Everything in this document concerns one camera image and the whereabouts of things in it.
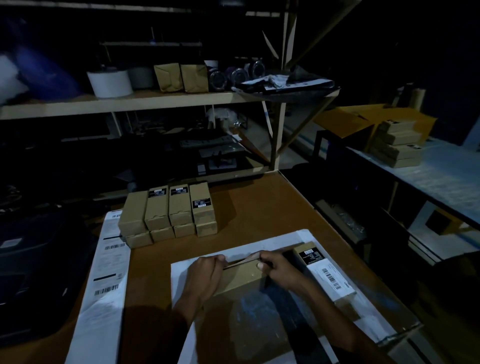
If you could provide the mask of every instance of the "barcode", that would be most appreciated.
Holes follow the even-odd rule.
[[[111,287],[106,287],[106,288],[102,288],[101,290],[96,290],[96,291],[95,291],[95,296],[98,296],[99,294],[102,294],[102,293],[107,293],[107,292],[110,292],[110,291],[114,291],[114,290],[116,290],[118,287],[119,287],[118,284],[114,284],[114,285],[111,286]]]
[[[336,290],[339,290],[339,289],[342,288],[342,286],[340,286],[340,284],[335,280],[335,277],[332,276],[326,268],[323,268],[322,272],[324,272],[324,274],[327,276],[327,278],[330,280],[330,282],[333,283],[333,286],[335,287]]]
[[[105,250],[114,249],[114,248],[120,248],[121,246],[125,246],[125,243],[106,246],[106,247],[105,247]]]

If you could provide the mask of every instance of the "workbench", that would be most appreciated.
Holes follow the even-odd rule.
[[[142,363],[155,349],[160,339],[159,325],[171,305],[171,263],[301,229],[312,233],[400,337],[420,326],[418,319],[280,173],[224,182],[212,186],[210,192],[218,234],[202,238],[192,235],[131,251],[119,363]],[[1,349],[0,362],[63,364],[83,292],[84,287],[58,332]]]

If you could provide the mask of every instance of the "clear packing tape roll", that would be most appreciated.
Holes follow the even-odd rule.
[[[127,71],[87,72],[87,75],[98,98],[121,97],[133,93]]]

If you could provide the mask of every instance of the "black machine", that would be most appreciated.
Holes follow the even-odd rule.
[[[0,224],[0,346],[63,325],[96,242],[81,217],[63,209]]]

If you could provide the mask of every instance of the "person's right hand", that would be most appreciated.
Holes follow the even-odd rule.
[[[295,291],[298,285],[306,279],[281,253],[262,250],[260,258],[264,262],[271,262],[273,268],[262,262],[257,264],[257,268],[286,290]]]

